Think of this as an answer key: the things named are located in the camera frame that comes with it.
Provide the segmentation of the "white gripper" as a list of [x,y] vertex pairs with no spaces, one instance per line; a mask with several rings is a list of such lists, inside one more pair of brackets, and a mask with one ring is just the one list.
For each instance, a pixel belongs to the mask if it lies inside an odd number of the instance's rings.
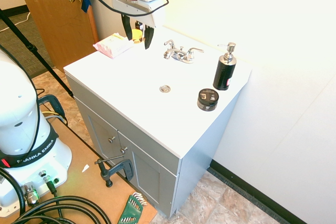
[[[112,7],[145,24],[144,46],[149,49],[154,28],[165,22],[164,0],[112,0]],[[122,14],[122,24],[128,39],[132,39],[130,17]]]

